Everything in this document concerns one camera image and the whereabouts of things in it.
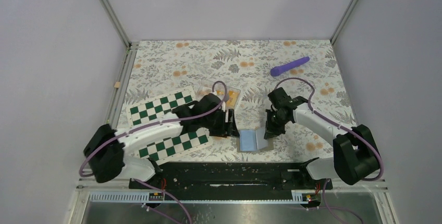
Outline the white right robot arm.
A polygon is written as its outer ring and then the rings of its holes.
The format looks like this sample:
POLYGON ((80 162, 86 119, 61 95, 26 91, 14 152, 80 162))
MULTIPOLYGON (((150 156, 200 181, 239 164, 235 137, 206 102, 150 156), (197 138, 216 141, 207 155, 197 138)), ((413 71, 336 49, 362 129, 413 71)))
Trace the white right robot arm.
POLYGON ((380 171, 380 155, 367 126, 351 128, 327 120, 322 113, 310 108, 306 98, 292 98, 283 88, 271 91, 268 99, 271 107, 266 110, 264 139, 285 134, 286 124, 292 122, 306 127, 333 147, 331 158, 314 158, 305 163, 306 170, 299 174, 303 187, 311 189, 320 180, 332 178, 354 185, 380 171))

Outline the grey card holder wallet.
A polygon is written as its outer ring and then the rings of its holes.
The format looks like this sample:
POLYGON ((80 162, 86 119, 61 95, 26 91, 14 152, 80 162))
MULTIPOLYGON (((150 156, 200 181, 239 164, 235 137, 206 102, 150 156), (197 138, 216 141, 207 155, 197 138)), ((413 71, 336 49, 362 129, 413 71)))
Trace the grey card holder wallet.
POLYGON ((264 139, 265 128, 239 130, 237 150, 240 153, 259 153, 274 149, 273 141, 264 139))

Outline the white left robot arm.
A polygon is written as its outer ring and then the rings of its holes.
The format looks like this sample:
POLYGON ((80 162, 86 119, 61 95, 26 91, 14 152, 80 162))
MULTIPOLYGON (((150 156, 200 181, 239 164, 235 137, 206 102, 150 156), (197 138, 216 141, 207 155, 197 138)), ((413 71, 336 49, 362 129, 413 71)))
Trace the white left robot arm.
POLYGON ((156 162, 151 158, 132 157, 131 153, 200 128, 208 129, 210 136, 239 137, 234 110, 227 108, 226 101, 210 93, 132 129, 116 130, 109 124, 100 126, 83 150, 85 161, 80 167, 80 176, 93 177, 97 183, 121 178, 142 180, 149 188, 159 186, 162 175, 156 162))

